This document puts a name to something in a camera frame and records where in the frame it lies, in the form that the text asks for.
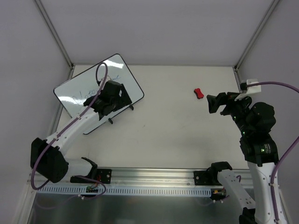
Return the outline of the red whiteboard eraser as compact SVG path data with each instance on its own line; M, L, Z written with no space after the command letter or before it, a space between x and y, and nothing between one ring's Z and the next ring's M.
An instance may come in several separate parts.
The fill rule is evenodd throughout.
M204 98L204 94L202 93L200 88L194 89L193 92L196 95L197 99L203 99Z

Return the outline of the white whiteboard black frame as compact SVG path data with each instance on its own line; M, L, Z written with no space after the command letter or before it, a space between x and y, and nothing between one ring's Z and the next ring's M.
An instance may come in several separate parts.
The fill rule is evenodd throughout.
M123 84L133 104L144 97L143 90L121 55L114 54L104 62L108 66L107 81ZM96 83L96 68L97 65L94 65L54 88L54 94L70 117L74 117L86 99L94 96L100 88Z

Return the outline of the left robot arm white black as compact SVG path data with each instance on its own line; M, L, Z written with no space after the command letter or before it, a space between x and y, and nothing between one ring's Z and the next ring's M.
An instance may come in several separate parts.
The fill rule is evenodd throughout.
M96 124L105 116L132 104L124 84L107 81L100 93L89 97L79 113L60 131L42 140L36 138L31 143L30 166L31 182L35 173L41 174L48 182L57 183L65 176L72 180L83 178L93 182L97 178L97 164L82 157L80 159L65 158L67 151L75 139L86 129Z

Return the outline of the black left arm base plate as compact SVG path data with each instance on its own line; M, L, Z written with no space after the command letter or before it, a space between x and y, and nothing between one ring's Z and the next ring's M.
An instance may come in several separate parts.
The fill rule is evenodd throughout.
M107 168L95 168L93 169L86 178L100 181L103 184L110 184L112 177L112 170ZM70 178L71 183L95 183L94 181L79 178L77 176L72 176Z

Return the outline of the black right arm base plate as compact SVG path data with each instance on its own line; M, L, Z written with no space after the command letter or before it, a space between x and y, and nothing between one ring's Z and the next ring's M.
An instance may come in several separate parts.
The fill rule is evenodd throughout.
M195 186L221 186L218 180L212 177L208 171L194 171L193 179Z

